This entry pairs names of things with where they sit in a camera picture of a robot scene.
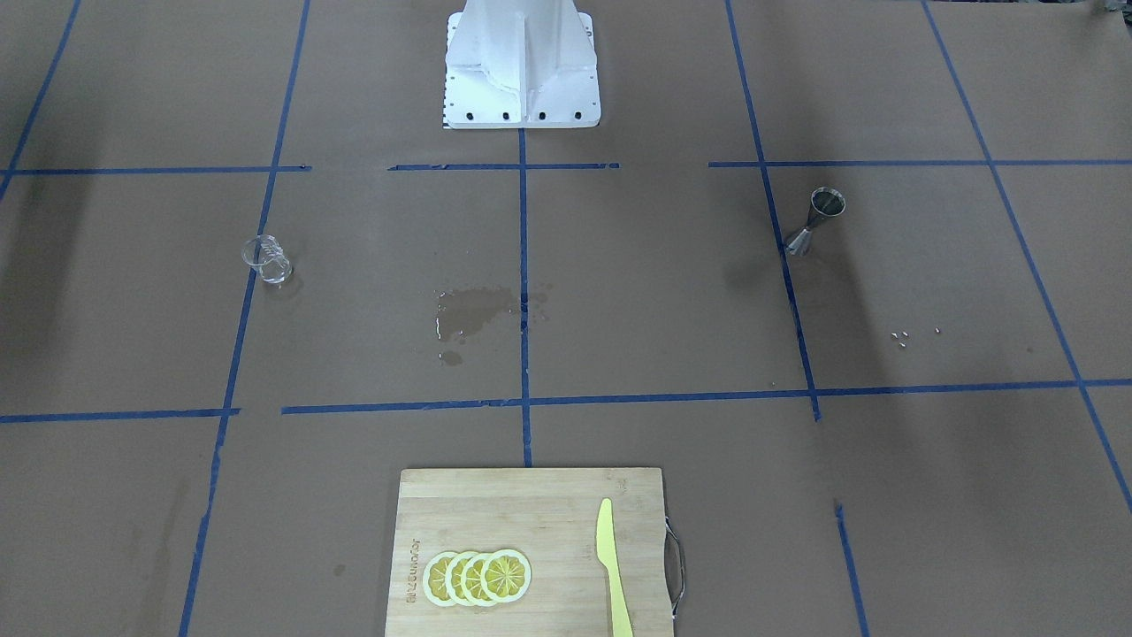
jigger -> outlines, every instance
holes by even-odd
[[[844,195],[833,188],[818,188],[809,195],[809,214],[806,224],[790,234],[786,242],[786,251],[795,256],[806,256],[813,241],[814,227],[825,223],[846,210]]]

cutting board handle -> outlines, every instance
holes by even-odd
[[[672,539],[672,543],[676,545],[676,558],[678,560],[678,562],[677,562],[677,565],[678,565],[677,573],[680,576],[679,588],[677,589],[675,599],[671,597],[672,586],[669,585],[669,587],[668,587],[669,599],[672,602],[672,621],[676,621],[676,614],[677,614],[677,611],[680,608],[680,600],[684,600],[684,594],[687,593],[687,580],[685,579],[685,576],[684,576],[684,544],[680,544],[680,537],[678,535],[676,535],[675,531],[672,531],[672,522],[669,519],[668,516],[664,516],[664,534],[666,534],[666,537],[664,537],[666,543],[667,543],[668,539],[671,537]],[[666,579],[668,578],[668,571],[667,570],[664,571],[664,578]]]

bamboo cutting board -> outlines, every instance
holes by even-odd
[[[603,498],[614,503],[634,637],[671,637],[660,470],[408,470],[401,474],[386,637],[611,636],[609,584],[597,558]],[[429,602],[424,566],[443,551],[516,549],[531,562],[518,601]]]

plastic knife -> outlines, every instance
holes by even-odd
[[[614,637],[633,637],[629,610],[621,589],[621,571],[617,567],[617,541],[614,539],[614,502],[601,501],[598,509],[598,560],[609,571],[609,606],[612,611]]]

knife handle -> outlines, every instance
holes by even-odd
[[[609,608],[614,616],[614,637],[633,637],[633,625],[629,623],[629,609],[625,604],[620,574],[610,574],[609,577]]]

